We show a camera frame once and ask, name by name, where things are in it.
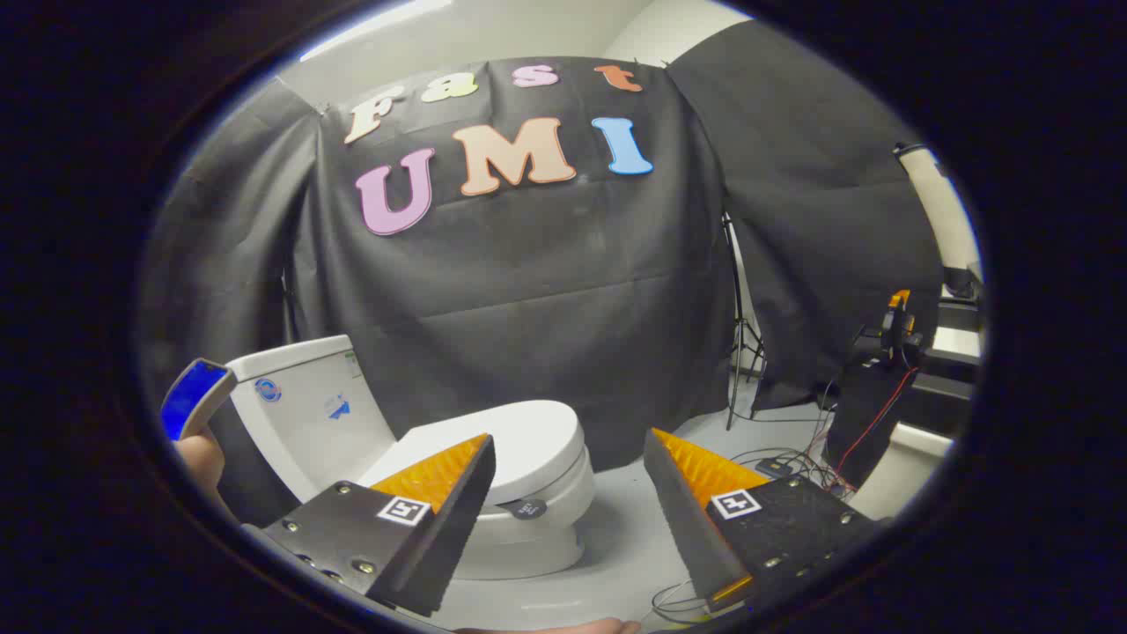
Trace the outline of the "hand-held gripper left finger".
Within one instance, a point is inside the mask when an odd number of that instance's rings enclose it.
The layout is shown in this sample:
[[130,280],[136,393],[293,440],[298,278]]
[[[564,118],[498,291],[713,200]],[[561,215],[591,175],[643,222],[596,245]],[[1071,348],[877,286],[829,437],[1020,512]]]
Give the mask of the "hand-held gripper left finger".
[[496,473],[478,434],[375,484],[339,481],[261,530],[307,573],[389,608],[438,611]]

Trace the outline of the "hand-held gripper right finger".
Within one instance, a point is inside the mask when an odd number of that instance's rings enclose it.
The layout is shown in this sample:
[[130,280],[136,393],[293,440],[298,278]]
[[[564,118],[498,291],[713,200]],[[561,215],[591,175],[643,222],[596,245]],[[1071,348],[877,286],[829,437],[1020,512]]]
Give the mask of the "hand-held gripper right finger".
[[689,581],[711,609],[788,601],[879,529],[808,477],[763,477],[659,429],[645,437],[644,466]]

